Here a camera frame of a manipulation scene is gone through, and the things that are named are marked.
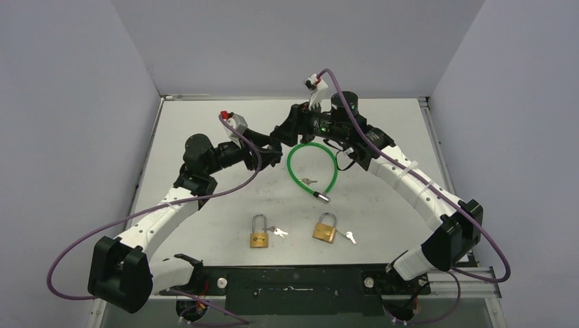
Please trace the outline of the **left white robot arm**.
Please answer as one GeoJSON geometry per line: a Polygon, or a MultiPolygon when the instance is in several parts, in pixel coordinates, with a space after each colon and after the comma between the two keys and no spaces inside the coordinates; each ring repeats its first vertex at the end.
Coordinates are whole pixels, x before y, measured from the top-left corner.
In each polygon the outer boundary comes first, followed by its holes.
{"type": "Polygon", "coordinates": [[[115,238],[102,237],[94,246],[87,290],[128,313],[135,313],[150,295],[173,287],[195,294],[203,287],[203,263],[184,254],[150,260],[161,244],[214,194],[214,173],[237,163],[259,172],[280,162],[282,146],[268,135],[246,130],[236,143],[213,146],[204,134],[185,143],[180,174],[164,200],[115,238]]]}

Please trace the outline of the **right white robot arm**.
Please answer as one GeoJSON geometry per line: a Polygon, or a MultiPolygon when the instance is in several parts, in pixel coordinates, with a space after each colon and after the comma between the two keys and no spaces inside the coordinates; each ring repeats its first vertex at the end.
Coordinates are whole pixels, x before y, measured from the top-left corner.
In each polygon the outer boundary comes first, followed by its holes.
{"type": "Polygon", "coordinates": [[[286,146],[305,145],[319,137],[349,149],[349,157],[366,172],[388,184],[415,209],[431,234],[404,251],[386,267],[386,284],[402,293],[413,279],[433,269],[450,271],[481,239],[483,208],[464,201],[436,183],[411,161],[399,144],[365,115],[354,92],[330,98],[330,109],[304,102],[292,105],[271,137],[286,146]]]}

